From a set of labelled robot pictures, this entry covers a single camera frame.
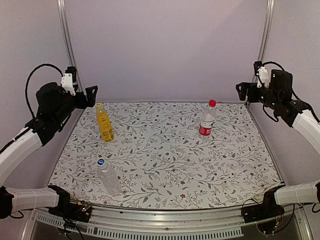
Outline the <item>yellow juice bottle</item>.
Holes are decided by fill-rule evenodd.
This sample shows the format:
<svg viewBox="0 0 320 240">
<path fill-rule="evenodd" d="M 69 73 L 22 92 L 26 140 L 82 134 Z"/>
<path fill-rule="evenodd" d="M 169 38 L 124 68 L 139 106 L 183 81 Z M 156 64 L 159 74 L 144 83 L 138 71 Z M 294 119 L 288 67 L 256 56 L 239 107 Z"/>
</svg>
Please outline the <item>yellow juice bottle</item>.
<svg viewBox="0 0 320 240">
<path fill-rule="evenodd" d="M 102 103 L 96 103 L 96 119 L 99 126 L 101 138 L 104 142 L 112 142 L 115 138 L 111 122 Z"/>
</svg>

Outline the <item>clear bottle red label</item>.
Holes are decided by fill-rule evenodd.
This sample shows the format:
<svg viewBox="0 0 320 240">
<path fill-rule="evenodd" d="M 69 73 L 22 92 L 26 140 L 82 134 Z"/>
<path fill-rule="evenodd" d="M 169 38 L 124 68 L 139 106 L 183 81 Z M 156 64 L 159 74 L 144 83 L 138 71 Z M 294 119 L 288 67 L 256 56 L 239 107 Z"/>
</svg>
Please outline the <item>clear bottle red label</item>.
<svg viewBox="0 0 320 240">
<path fill-rule="evenodd" d="M 205 107 L 205 109 L 202 111 L 202 117 L 199 125 L 199 133 L 203 136 L 209 136 L 212 131 L 213 124 L 216 120 L 216 106 Z"/>
</svg>

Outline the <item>red bottle cap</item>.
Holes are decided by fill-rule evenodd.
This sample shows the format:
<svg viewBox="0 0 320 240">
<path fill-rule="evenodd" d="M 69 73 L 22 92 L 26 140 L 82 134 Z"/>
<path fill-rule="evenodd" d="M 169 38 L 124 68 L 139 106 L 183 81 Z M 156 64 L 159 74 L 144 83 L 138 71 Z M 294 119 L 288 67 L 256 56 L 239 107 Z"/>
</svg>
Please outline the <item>red bottle cap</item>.
<svg viewBox="0 0 320 240">
<path fill-rule="evenodd" d="M 217 102 L 215 100 L 211 99 L 208 104 L 210 107 L 214 108 L 216 106 Z"/>
</svg>

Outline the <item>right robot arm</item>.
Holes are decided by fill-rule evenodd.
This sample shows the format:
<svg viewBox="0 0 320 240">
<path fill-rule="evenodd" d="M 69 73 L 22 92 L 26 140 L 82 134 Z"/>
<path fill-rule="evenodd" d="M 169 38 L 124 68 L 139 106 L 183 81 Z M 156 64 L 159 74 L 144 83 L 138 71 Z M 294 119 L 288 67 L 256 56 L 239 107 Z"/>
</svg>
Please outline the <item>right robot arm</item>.
<svg viewBox="0 0 320 240">
<path fill-rule="evenodd" d="M 300 99 L 293 99 L 293 75 L 285 70 L 273 69 L 269 82 L 241 82 L 235 86 L 240 100 L 261 103 L 273 110 L 276 122 L 282 119 L 300 133 L 310 145 L 320 151 L 320 122 L 311 107 Z M 273 191 L 271 198 L 259 206 L 262 218 L 269 218 L 278 206 L 289 204 L 318 204 L 320 181 L 283 186 Z"/>
</svg>

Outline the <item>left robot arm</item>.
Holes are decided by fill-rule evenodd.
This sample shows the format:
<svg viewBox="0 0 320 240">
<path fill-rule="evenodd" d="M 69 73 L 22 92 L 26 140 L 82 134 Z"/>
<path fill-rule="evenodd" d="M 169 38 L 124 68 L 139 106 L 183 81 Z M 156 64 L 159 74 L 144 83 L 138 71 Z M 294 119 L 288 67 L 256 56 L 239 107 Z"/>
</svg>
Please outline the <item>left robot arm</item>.
<svg viewBox="0 0 320 240">
<path fill-rule="evenodd" d="M 0 150 L 0 217 L 41 207 L 49 208 L 60 217 L 73 215 L 76 205 L 70 202 L 70 194 L 51 185 L 45 188 L 16 189 L 4 186 L 7 177 L 29 155 L 45 146 L 57 132 L 61 132 L 75 109 L 84 110 L 96 103 L 98 87 L 91 86 L 85 92 L 71 94 L 55 82 L 43 85 L 36 92 L 38 110 L 36 117 Z"/>
</svg>

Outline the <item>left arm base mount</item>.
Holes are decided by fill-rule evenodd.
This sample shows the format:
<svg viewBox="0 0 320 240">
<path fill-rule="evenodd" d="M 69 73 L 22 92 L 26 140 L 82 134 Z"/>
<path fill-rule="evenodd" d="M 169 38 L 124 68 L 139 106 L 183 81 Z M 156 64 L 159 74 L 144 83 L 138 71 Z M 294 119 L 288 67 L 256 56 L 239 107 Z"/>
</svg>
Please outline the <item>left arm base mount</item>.
<svg viewBox="0 0 320 240">
<path fill-rule="evenodd" d="M 68 220 L 88 223 L 91 216 L 91 206 L 85 205 L 84 201 L 80 204 L 72 203 L 70 194 L 56 185 L 49 185 L 58 195 L 58 204 L 55 207 L 49 207 L 48 213 Z"/>
</svg>

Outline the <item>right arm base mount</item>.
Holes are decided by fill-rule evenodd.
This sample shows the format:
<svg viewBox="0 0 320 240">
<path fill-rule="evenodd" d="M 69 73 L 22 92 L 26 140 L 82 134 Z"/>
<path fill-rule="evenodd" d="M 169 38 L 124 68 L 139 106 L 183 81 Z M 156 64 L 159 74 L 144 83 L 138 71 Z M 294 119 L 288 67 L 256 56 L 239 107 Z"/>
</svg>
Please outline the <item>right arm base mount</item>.
<svg viewBox="0 0 320 240">
<path fill-rule="evenodd" d="M 249 202 L 255 202 L 254 205 L 241 207 L 241 215 L 245 223 L 262 221 L 269 218 L 280 217 L 285 213 L 284 207 L 278 205 L 275 199 L 275 192 L 278 187 L 268 190 L 263 195 L 262 203 L 255 202 L 254 199 L 249 199 Z"/>
</svg>

